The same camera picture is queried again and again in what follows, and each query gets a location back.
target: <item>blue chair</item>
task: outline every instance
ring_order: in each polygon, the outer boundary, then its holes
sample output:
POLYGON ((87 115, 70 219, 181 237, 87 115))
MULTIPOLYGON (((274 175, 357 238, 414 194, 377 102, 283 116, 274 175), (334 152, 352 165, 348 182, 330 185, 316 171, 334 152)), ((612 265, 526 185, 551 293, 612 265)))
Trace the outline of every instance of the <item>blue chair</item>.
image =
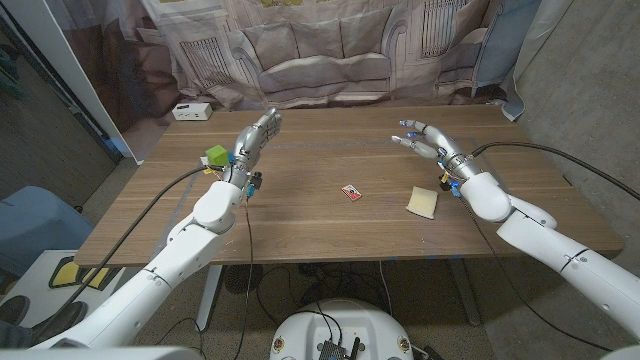
POLYGON ((0 269, 22 276, 44 250, 74 250, 93 230, 45 189, 26 186, 0 201, 0 269))

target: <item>wooden table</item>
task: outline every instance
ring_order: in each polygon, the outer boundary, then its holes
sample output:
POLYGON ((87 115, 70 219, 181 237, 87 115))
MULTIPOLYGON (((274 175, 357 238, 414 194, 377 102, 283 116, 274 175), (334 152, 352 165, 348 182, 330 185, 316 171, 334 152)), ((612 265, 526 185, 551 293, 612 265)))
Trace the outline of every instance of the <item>wooden table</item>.
MULTIPOLYGON (((209 147, 230 148, 238 132, 263 111, 216 113, 206 122, 176 122, 167 130, 76 255, 96 265, 149 201, 166 184, 199 165, 209 147)), ((398 120, 434 125, 469 152, 492 141, 528 141, 495 106, 283 110, 282 132, 263 149, 254 169, 263 173, 249 201, 256 263, 432 259, 490 256, 459 199, 438 186, 433 161, 392 144, 403 135, 398 120), (341 191, 354 185, 362 198, 341 191), (435 220, 405 206, 413 186, 437 190, 435 220)), ((478 159, 513 195, 547 210, 558 231, 601 253, 617 253, 622 240, 562 174, 536 150, 492 148, 478 159)), ((143 265, 184 218, 214 175, 200 173, 170 190, 111 259, 143 265)), ((249 262, 244 209, 236 229, 212 263, 249 262)), ((498 225, 481 226, 499 255, 520 255, 498 238, 498 225)))

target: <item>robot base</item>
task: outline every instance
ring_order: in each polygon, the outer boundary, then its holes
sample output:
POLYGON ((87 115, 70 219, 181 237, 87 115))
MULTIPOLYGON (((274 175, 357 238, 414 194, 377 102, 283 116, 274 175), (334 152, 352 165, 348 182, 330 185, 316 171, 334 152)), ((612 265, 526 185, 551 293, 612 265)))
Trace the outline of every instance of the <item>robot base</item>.
MULTIPOLYGON (((386 312, 353 299, 326 299, 319 303, 322 312, 340 324, 340 346, 346 349, 346 355, 351 355, 355 338, 359 337, 361 350, 358 351, 357 360, 413 360, 407 332, 386 312)), ((317 312, 318 306, 313 303, 300 310, 317 312)), ((329 318, 327 321, 333 332, 332 342, 338 344, 338 326, 329 318)), ((329 337, 329 327, 322 315, 293 314, 276 330, 271 343, 270 359, 320 359, 323 344, 329 337)))

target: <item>robotic hand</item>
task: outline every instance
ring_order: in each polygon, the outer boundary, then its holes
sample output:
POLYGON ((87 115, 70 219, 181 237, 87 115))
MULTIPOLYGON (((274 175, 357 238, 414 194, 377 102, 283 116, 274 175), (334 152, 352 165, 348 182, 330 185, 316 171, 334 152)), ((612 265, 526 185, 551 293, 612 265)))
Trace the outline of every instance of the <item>robotic hand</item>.
POLYGON ((280 132, 282 117, 269 109, 253 125, 240 132, 233 149, 233 164, 225 171, 224 180, 242 189, 251 169, 260 159, 260 150, 280 132))
POLYGON ((236 140, 233 164, 224 170, 225 181, 215 181, 198 199, 193 212, 169 232, 167 246, 86 319, 35 348, 131 343, 171 291, 216 256, 235 225, 232 208, 242 202, 249 172, 281 122, 271 109, 245 128, 236 140))
POLYGON ((400 125, 419 130, 409 132, 407 136, 417 137, 423 135, 427 142, 436 145, 437 148, 434 149, 419 141, 412 141, 398 136, 392 136, 391 141, 413 149, 413 151, 424 158, 440 159, 439 163, 460 179, 468 180, 482 172, 475 165, 473 159, 465 155, 462 148, 439 129, 415 120, 402 120, 400 121, 400 125))
POLYGON ((418 130, 435 149, 407 138, 391 140, 420 156, 438 159, 449 178, 483 220, 503 223, 497 234, 504 241, 558 272, 598 308, 640 339, 640 279, 579 242, 555 231, 556 220, 543 209, 507 194, 491 173, 483 172, 472 156, 445 133, 414 120, 400 125, 418 130))

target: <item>wire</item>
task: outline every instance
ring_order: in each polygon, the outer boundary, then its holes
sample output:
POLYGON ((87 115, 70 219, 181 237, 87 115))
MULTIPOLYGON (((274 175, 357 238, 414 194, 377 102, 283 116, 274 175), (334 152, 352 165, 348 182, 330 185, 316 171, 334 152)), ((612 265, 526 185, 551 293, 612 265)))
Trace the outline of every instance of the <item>wire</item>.
POLYGON ((589 165, 586 162, 575 158, 563 151, 560 151, 558 149, 554 149, 552 147, 548 147, 548 146, 544 146, 544 145, 538 145, 538 144, 532 144, 532 143, 523 143, 523 142, 511 142, 511 141, 500 141, 500 142, 493 142, 493 143, 489 143, 489 144, 485 144, 480 146, 479 148, 473 150, 473 152, 471 153, 471 155, 473 157, 477 157, 478 155, 480 155, 483 151, 485 151, 486 149, 490 148, 490 147, 494 147, 494 146, 519 146, 519 147, 527 147, 527 148, 532 148, 532 149, 538 149, 538 150, 542 150, 542 151, 548 151, 550 153, 556 154, 556 155, 560 155, 565 159, 568 159, 570 161, 573 161, 574 163, 582 166, 583 168, 593 172, 594 174, 602 177, 603 179, 609 181, 610 183, 612 183, 613 185, 619 187, 620 189, 622 189, 623 191, 625 191, 627 194, 633 196, 634 198, 636 198, 637 200, 640 200, 640 194, 633 190, 632 188, 628 187, 627 185, 623 184, 622 182, 620 182, 620 180, 614 178, 613 176, 605 173, 602 170, 599 170, 597 168, 595 168, 593 165, 589 165))
POLYGON ((415 344, 411 344, 411 350, 416 351, 416 352, 419 352, 419 353, 420 353, 420 354, 422 354, 422 355, 426 355, 426 356, 427 356, 427 359, 429 359, 429 358, 430 358, 429 354, 427 354, 427 352, 426 352, 426 351, 424 351, 424 350, 420 349, 419 347, 415 346, 415 344))
MULTIPOLYGON (((341 275, 348 275, 348 276, 357 276, 358 278, 360 278, 360 280, 362 281, 363 284, 365 284, 366 286, 368 286, 371 290, 373 290, 376 294, 376 296, 378 297, 378 301, 379 301, 379 305, 381 308, 386 308, 386 312, 387 313, 391 313, 390 309, 388 308, 388 303, 384 300, 384 284, 380 281, 380 279, 371 276, 369 274, 364 274, 364 273, 359 273, 359 272, 355 272, 355 271, 344 271, 342 269, 334 269, 334 270, 325 270, 324 268, 327 266, 330 266, 333 264, 325 264, 324 266, 321 266, 319 269, 322 270, 322 272, 324 273, 324 278, 320 278, 317 274, 316 274, 316 278, 318 279, 318 283, 320 283, 321 285, 324 285, 327 289, 329 289, 334 296, 341 296, 342 292, 340 291, 341 289, 332 289, 329 285, 326 284, 327 278, 330 277, 334 277, 334 278, 339 278, 341 275), (365 278, 369 278, 371 280, 373 280, 373 282, 375 284, 371 284, 369 283, 367 280, 365 280, 365 278)), ((362 298, 360 298, 359 296, 356 296, 354 294, 349 294, 349 297, 353 297, 365 302, 370 302, 368 300, 364 300, 362 298)))
POLYGON ((329 328, 329 334, 330 334, 329 335, 329 342, 333 343, 333 330, 331 330, 331 325, 329 325, 329 320, 327 320, 327 317, 322 312, 322 309, 320 308, 320 302, 319 301, 316 301, 316 306, 318 307, 318 311, 320 312, 320 314, 322 314, 322 318, 324 319, 324 322, 327 323, 327 327, 329 328))
POLYGON ((391 308, 391 296, 389 296, 389 288, 387 287, 387 282, 384 280, 384 273, 382 272, 382 260, 378 261, 380 265, 380 277, 382 278, 382 283, 384 284, 384 291, 387 293, 387 302, 389 303, 389 315, 393 316, 393 309, 391 308))
POLYGON ((162 189, 154 198, 153 200, 151 200, 151 202, 149 203, 149 205, 147 205, 147 207, 142 211, 142 213, 140 213, 140 215, 138 215, 138 218, 134 220, 134 222, 129 226, 129 228, 127 229, 127 231, 124 232, 124 234, 120 237, 120 239, 118 239, 118 241, 113 245, 113 247, 111 248, 111 250, 109 250, 109 252, 107 253, 107 255, 104 257, 104 259, 102 259, 102 261, 100 261, 100 264, 98 264, 98 266, 95 268, 95 270, 91 273, 91 275, 89 275, 89 277, 80 285, 80 287, 78 287, 78 289, 76 289, 76 291, 67 299, 67 301, 65 301, 64 304, 62 304, 62 306, 60 306, 60 308, 58 308, 58 310, 53 314, 53 316, 51 316, 49 318, 49 320, 47 320, 47 322, 45 323, 45 325, 43 327, 40 328, 40 330, 34 334, 34 336, 32 337, 32 339, 38 339, 40 338, 40 336, 42 336, 42 334, 44 334, 44 332, 46 330, 49 329, 49 327, 51 327, 51 324, 53 324, 53 322, 55 321, 55 319, 60 316, 60 314, 64 311, 64 309, 71 305, 71 303, 73 303, 73 301, 75 299, 78 298, 78 296, 80 295, 80 293, 82 293, 82 291, 84 291, 84 289, 87 288, 87 286, 91 283, 91 281, 93 281, 93 279, 100 273, 100 270, 102 270, 105 265, 107 264, 107 262, 109 262, 109 260, 111 260, 111 258, 113 257, 113 255, 116 253, 116 251, 120 248, 120 246, 124 243, 124 241, 127 239, 127 237, 131 234, 131 232, 133 232, 133 230, 136 228, 136 226, 138 226, 138 224, 140 223, 140 221, 142 221, 142 219, 147 215, 147 213, 151 210, 151 208, 158 202, 158 200, 160 200, 160 198, 167 192, 169 191, 169 189, 171 189, 173 186, 175 186, 177 183, 179 183, 180 181, 188 178, 189 176, 205 170, 205 169, 211 169, 211 170, 215 170, 215 171, 222 171, 223 168, 220 166, 213 166, 213 165, 208 165, 208 166, 200 166, 196 169, 193 169, 189 172, 187 172, 184 175, 181 175, 180 177, 178 177, 177 179, 173 180, 169 185, 165 186, 164 189, 162 189))
POLYGON ((323 317, 328 317, 329 319, 331 319, 334 323, 336 323, 336 326, 338 326, 338 331, 340 332, 340 338, 338 340, 338 346, 342 345, 342 328, 340 327, 340 324, 338 324, 338 322, 336 321, 336 319, 334 319, 331 315, 327 315, 325 313, 322 312, 318 312, 318 311, 313 311, 313 310, 299 310, 294 312, 291 315, 295 315, 295 314, 303 314, 303 313, 311 313, 311 314, 316 314, 316 315, 321 315, 323 317))
POLYGON ((287 272, 288 278, 289 278, 289 295, 291 295, 291 297, 293 298, 293 302, 296 303, 296 306, 298 306, 298 304, 296 302, 296 299, 291 294, 291 272, 289 272, 289 269, 285 268, 284 266, 278 266, 278 267, 275 267, 273 269, 270 269, 269 271, 267 271, 262 276, 262 279, 260 279, 260 281, 258 282, 258 286, 256 286, 256 297, 258 298, 258 304, 260 304, 260 307, 262 308, 262 311, 264 311, 264 313, 267 315, 269 320, 271 320, 271 322, 273 322, 276 326, 280 326, 278 321, 269 313, 269 311, 267 311, 267 308, 262 303, 262 299, 260 299, 260 285, 262 284, 262 280, 265 277, 267 277, 267 275, 269 275, 272 271, 277 270, 277 269, 283 269, 283 270, 285 270, 287 272))
POLYGON ((192 317, 188 317, 188 318, 184 318, 180 321, 178 321, 177 323, 175 323, 171 329, 169 329, 169 331, 167 331, 164 336, 162 336, 162 338, 160 338, 160 340, 158 340, 154 345, 160 345, 160 343, 173 331, 173 329, 175 329, 178 325, 182 324, 183 322, 187 321, 187 320, 191 320, 193 321, 193 323, 196 325, 196 329, 198 329, 198 334, 200 335, 200 347, 195 347, 195 346, 190 346, 190 349, 196 349, 200 352, 200 355, 202 355, 202 357, 204 358, 204 360, 207 360, 207 355, 204 353, 203 350, 203 344, 204 344, 204 337, 202 336, 202 329, 200 329, 200 326, 198 325, 198 322, 196 321, 196 319, 192 318, 192 317))
POLYGON ((482 235, 482 238, 484 239, 484 241, 487 243, 487 245, 489 246, 489 249, 491 249, 491 252, 493 253, 493 256, 496 258, 496 260, 498 260, 498 265, 500 265, 500 269, 502 270, 502 274, 504 275, 504 277, 507 279, 507 282, 509 283, 509 286, 511 287, 511 290, 513 290, 513 292, 516 294, 516 296, 518 297, 518 299, 520 299, 520 301, 529 308, 529 310, 531 310, 531 312, 536 315, 540 320, 544 321, 547 325, 551 326, 554 330, 574 339, 574 340, 578 340, 582 343, 585 343, 587 345, 593 346, 595 348, 598 348, 600 350, 604 350, 604 351, 608 351, 611 352, 613 350, 604 347, 602 345, 598 345, 596 343, 593 343, 589 340, 585 340, 583 338, 580 338, 576 335, 573 335, 565 330, 560 329, 559 327, 557 327, 556 325, 552 324, 551 322, 549 322, 547 319, 545 319, 542 315, 540 315, 540 313, 538 313, 533 307, 531 307, 531 305, 529 305, 529 303, 520 295, 520 293, 518 292, 518 290, 516 290, 516 287, 513 283, 513 280, 511 280, 511 277, 509 276, 509 274, 507 273, 507 269, 505 268, 504 264, 502 263, 502 260, 500 260, 500 258, 498 257, 498 255, 496 254, 496 251, 493 249, 493 246, 491 245, 491 243, 489 242, 489 240, 487 239, 487 237, 484 235, 484 232, 482 231, 482 229, 480 228, 480 225, 478 225, 478 221, 476 220, 475 215, 473 214, 473 211, 471 211, 471 209, 469 208, 469 206, 467 205, 467 203, 460 198, 460 201, 462 202, 462 204, 464 205, 464 207, 467 209, 467 211, 469 212, 469 215, 471 215, 471 220, 473 220, 474 225, 476 226, 476 229, 478 229, 478 231, 480 232, 480 235, 482 235))
POLYGON ((251 248, 251 265, 249 266, 249 281, 247 282, 247 292, 244 298, 244 321, 242 324, 242 335, 240 336, 238 351, 236 351, 236 356, 233 357, 233 360, 237 360, 238 356, 240 355, 240 350, 242 349, 242 342, 244 341, 244 333, 247 330, 247 317, 248 317, 247 312, 249 309, 249 292, 251 291, 251 273, 253 271, 253 235, 251 234, 251 223, 249 222, 249 198, 245 199, 244 213, 247 216, 247 228, 249 228, 249 247, 251 248))

